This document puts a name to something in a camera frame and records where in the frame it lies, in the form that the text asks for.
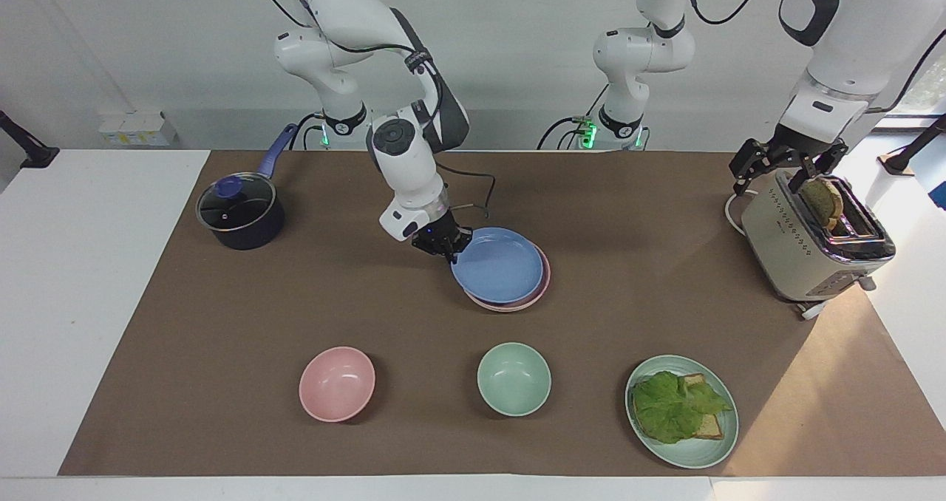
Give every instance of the bread slice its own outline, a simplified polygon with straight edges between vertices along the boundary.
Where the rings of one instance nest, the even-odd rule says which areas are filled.
[[[822,177],[806,181],[801,185],[801,197],[811,209],[811,214],[827,231],[837,226],[844,212],[844,199],[841,191]]]
[[[706,382],[707,378],[702,373],[690,373],[683,376],[683,383],[686,386]],[[703,423],[700,423],[700,428],[696,430],[693,437],[700,440],[723,440],[723,429],[719,426],[716,414],[703,414]]]

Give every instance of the green bowl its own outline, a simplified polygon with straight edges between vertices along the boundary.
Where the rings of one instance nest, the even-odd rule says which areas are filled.
[[[548,400],[551,371],[533,347],[507,342],[493,347],[480,360],[477,386],[494,411],[506,416],[527,416]]]
[[[707,384],[717,394],[723,396],[723,399],[732,407],[732,410],[716,415],[719,419],[719,426],[723,429],[723,440],[696,440],[696,438],[690,438],[690,440],[680,440],[675,444],[665,444],[648,437],[641,430],[631,403],[633,399],[631,390],[634,389],[635,384],[649,379],[659,371],[669,371],[676,375],[689,375],[690,373],[699,372],[706,376]],[[715,466],[725,460],[732,453],[733,448],[736,447],[736,438],[739,437],[739,415],[736,413],[736,403],[732,400],[732,394],[729,393],[726,384],[723,384],[715,373],[693,359],[679,355],[660,355],[642,362],[634,369],[631,377],[627,380],[625,408],[627,409],[627,419],[631,421],[631,427],[634,428],[638,438],[641,438],[644,446],[662,460],[680,468],[699,470],[700,468]]]

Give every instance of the lettuce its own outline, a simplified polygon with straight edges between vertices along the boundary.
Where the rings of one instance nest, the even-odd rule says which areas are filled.
[[[678,443],[693,437],[703,414],[731,410],[729,404],[706,383],[687,386],[669,371],[637,383],[632,390],[634,411],[641,430],[662,443]]]

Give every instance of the pot handle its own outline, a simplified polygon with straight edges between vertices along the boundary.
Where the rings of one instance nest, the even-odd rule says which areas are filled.
[[[278,160],[279,155],[283,153],[283,150],[286,149],[286,145],[293,140],[298,130],[299,127],[297,125],[287,124],[286,127],[283,128],[283,133],[279,134],[279,137],[273,142],[273,146],[271,146],[270,150],[264,155],[263,162],[259,164],[259,168],[257,168],[256,171],[263,174],[264,177],[273,177],[273,171],[276,170],[276,160]]]

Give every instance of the white robotic arm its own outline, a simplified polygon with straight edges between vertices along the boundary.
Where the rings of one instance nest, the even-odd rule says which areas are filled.
[[[403,14],[381,0],[302,0],[310,29],[279,36],[279,63],[316,89],[324,104],[329,142],[366,142],[376,167],[395,192],[381,215],[393,238],[455,261],[471,239],[449,209],[433,154],[456,148],[469,133],[469,119]],[[425,96],[395,113],[367,120],[354,79],[339,67],[376,50],[395,50],[420,81]]]
[[[946,0],[783,0],[785,32],[814,54],[771,140],[746,141],[730,162],[736,194],[778,167],[801,168],[794,192],[834,170],[848,151],[840,135],[928,44],[944,9]]]
[[[595,116],[595,144],[629,149],[636,143],[650,90],[639,74],[685,69],[696,43],[686,28],[687,0],[636,0],[648,27],[623,27],[598,37],[594,62],[608,77],[608,97]]]

